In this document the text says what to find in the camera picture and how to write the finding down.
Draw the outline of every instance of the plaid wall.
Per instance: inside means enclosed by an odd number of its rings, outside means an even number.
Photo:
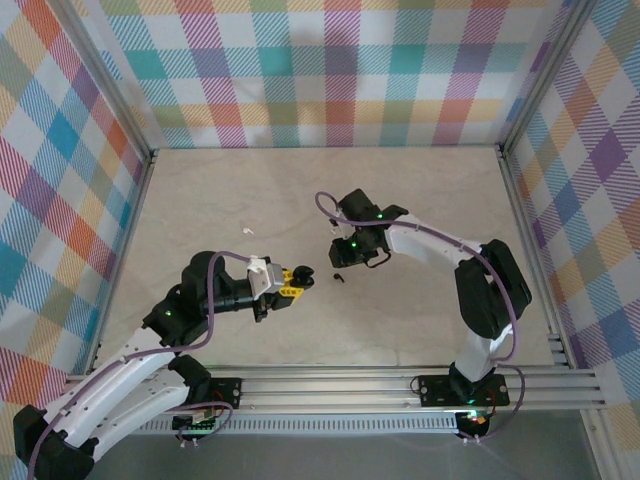
[[[562,322],[640,475],[640,1],[601,0],[515,170]]]
[[[150,142],[190,148],[493,144],[570,1],[74,3]]]
[[[0,478],[87,347],[142,163],[44,0],[0,0]]]

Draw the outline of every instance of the colorful plaid pattern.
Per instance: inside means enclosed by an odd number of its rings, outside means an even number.
[[[75,3],[149,138],[174,148],[492,144],[559,5]]]
[[[640,3],[601,0],[516,148],[562,322],[640,472]]]
[[[516,97],[513,105],[511,106],[511,109],[509,110],[507,120],[504,122],[504,125],[500,130],[500,134],[498,135],[498,143],[504,143],[507,135],[511,131],[511,127],[513,127],[516,118],[518,118],[518,114],[522,110],[524,102],[529,96],[529,93],[531,93],[531,89],[533,88],[533,85],[538,78],[538,75],[540,74],[540,69],[544,65],[544,61],[546,60],[547,55],[550,52],[551,46],[557,39],[562,30],[562,26],[567,20],[567,16],[571,10],[573,2],[574,0],[563,0],[562,6],[560,7],[560,10],[555,17],[551,28],[547,32],[547,36],[545,37],[544,42],[542,42],[542,46],[540,47],[540,50],[538,50],[538,54],[531,64],[531,68],[529,68],[529,72],[527,73],[527,76],[525,77],[525,80],[520,87],[518,96]]]
[[[142,163],[44,0],[0,0],[0,478],[86,360]]]

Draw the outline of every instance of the plaid fabric backdrop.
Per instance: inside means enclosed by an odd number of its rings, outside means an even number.
[[[0,0],[0,478],[86,360],[142,163],[44,0]]]
[[[516,148],[564,327],[640,475],[640,1],[601,0]]]
[[[493,144],[570,1],[75,5],[151,143],[190,148]]]

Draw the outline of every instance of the beige floor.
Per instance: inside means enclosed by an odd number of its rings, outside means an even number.
[[[167,150],[153,173],[100,359],[141,325],[193,254],[227,249],[270,255],[288,267],[307,264],[316,286],[261,324],[249,311],[218,316],[212,342],[195,354],[203,363],[449,364],[466,335],[453,269],[398,255],[379,269],[341,271],[344,284],[333,279],[333,237],[313,195],[327,190],[341,198],[357,187],[381,207],[404,206],[463,238],[500,238],[525,268],[491,148]],[[228,265],[242,275],[241,264]],[[552,362],[542,315],[534,302],[519,322],[515,363]]]

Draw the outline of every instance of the cable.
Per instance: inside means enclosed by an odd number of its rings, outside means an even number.
[[[379,267],[380,265],[384,265],[389,260],[391,260],[391,252],[387,252],[387,258],[385,258],[384,260],[379,261],[376,264],[369,265],[369,262],[364,262],[364,264],[367,266],[367,268],[376,268],[376,267]]]
[[[505,357],[498,357],[498,358],[494,358],[493,360],[496,362],[508,362],[513,357],[515,357],[519,347],[518,335],[517,335],[518,326],[517,326],[516,312],[513,309],[513,304],[511,303],[511,298],[509,298],[509,293],[507,292],[507,288],[504,286],[502,279],[500,278],[498,273],[495,271],[495,269],[491,266],[491,264],[488,262],[486,258],[484,258],[482,255],[476,252],[473,248],[464,244],[460,240],[450,237],[446,233],[439,232],[437,230],[434,230],[429,227],[425,227],[424,225],[420,225],[418,223],[404,222],[401,220],[372,220],[368,222],[356,222],[354,220],[348,220],[343,217],[338,217],[337,215],[334,215],[333,213],[331,213],[329,210],[327,210],[322,206],[322,204],[320,203],[321,197],[325,197],[331,200],[335,205],[336,210],[339,210],[340,208],[340,206],[338,205],[338,201],[335,199],[333,195],[324,191],[317,192],[315,195],[315,202],[318,209],[335,222],[344,223],[346,225],[351,225],[353,227],[375,227],[379,225],[398,225],[399,227],[407,227],[414,230],[420,230],[421,232],[431,235],[432,237],[436,237],[444,242],[447,242],[449,245],[452,245],[457,249],[463,250],[469,253],[470,255],[473,255],[473,257],[476,258],[482,264],[482,266],[487,269],[489,274],[493,277],[493,280],[495,281],[498,287],[498,290],[500,290],[502,299],[504,300],[504,303],[507,307],[507,312],[509,313],[509,321],[511,323],[511,329],[513,332],[513,344],[511,346],[511,352],[509,352],[509,354]]]
[[[153,355],[156,353],[180,353],[189,350],[197,350],[198,348],[204,347],[211,338],[213,337],[213,327],[214,327],[214,298],[213,298],[213,274],[215,263],[218,258],[225,256],[230,258],[235,258],[236,260],[240,260],[243,262],[249,262],[249,257],[244,257],[242,255],[238,255],[237,253],[220,251],[213,254],[211,260],[209,261],[209,267],[207,269],[207,302],[209,308],[209,321],[207,324],[207,335],[204,340],[194,345],[182,345],[179,347],[170,347],[170,348],[153,348],[151,350],[145,350],[142,352],[135,352],[129,354],[124,357],[124,361],[116,360],[115,362],[110,363],[102,370],[94,373],[94,377],[90,378],[89,381],[83,385],[76,393],[71,397],[71,399],[60,409],[60,411],[53,417],[49,425],[43,430],[42,434],[38,438],[35,446],[33,447],[33,452],[31,452],[31,458],[29,458],[29,467],[27,470],[27,480],[34,480],[35,478],[35,468],[36,461],[38,459],[38,454],[40,453],[40,448],[44,443],[45,438],[53,431],[55,426],[62,420],[64,417],[62,412],[68,412],[73,408],[73,406],[77,403],[78,399],[80,399],[91,387],[93,387],[96,383],[98,383],[107,373],[111,372],[114,368],[117,368],[120,365],[126,364],[127,362],[133,360],[134,358],[146,357],[147,355]]]

